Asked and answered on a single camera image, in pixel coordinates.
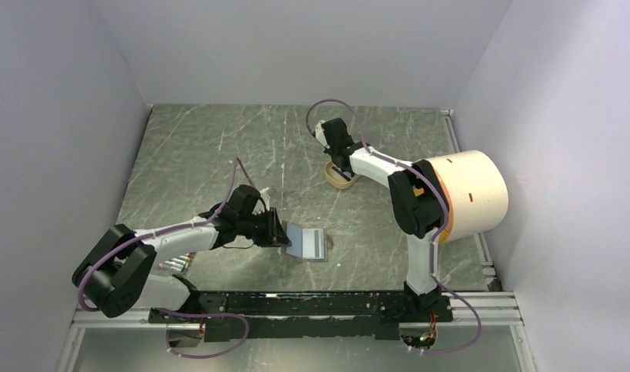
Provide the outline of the grey card holder wallet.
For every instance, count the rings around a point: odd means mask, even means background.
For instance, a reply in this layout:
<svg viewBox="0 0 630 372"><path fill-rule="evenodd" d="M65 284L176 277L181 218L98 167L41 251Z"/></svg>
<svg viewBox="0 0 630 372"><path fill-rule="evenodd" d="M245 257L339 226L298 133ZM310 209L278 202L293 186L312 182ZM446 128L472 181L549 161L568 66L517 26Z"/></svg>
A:
<svg viewBox="0 0 630 372"><path fill-rule="evenodd" d="M284 252L295 259L326 262L331 241L323 228L304 228L287 222L285 232L290 240Z"/></svg>

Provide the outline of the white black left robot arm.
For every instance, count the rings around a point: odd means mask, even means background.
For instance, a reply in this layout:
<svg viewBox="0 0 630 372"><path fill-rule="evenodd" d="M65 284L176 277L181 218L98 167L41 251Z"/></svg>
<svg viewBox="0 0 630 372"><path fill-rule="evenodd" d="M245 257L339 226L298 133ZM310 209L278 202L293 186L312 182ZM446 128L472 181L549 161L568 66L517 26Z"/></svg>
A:
<svg viewBox="0 0 630 372"><path fill-rule="evenodd" d="M115 225L73 273L79 305L108 318L135 306L164 308L190 322L201 310L198 289L179 275L159 276L153 269L186 253L223 248L238 237L258 247L291 244L277 209L247 184L230 189L225 201L185 222L137 230Z"/></svg>

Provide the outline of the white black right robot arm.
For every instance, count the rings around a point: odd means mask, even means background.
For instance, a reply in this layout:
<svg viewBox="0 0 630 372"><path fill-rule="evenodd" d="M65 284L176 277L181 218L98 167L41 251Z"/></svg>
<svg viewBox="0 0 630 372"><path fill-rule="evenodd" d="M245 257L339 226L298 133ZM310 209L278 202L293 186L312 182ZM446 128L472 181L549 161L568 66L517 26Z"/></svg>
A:
<svg viewBox="0 0 630 372"><path fill-rule="evenodd" d="M399 160L356 142L340 118L318 123L314 137L340 171L376 181L390 192L394 219L408 244L405 313L424 320L442 295L437 279L439 236L449 221L449 203L431 163Z"/></svg>

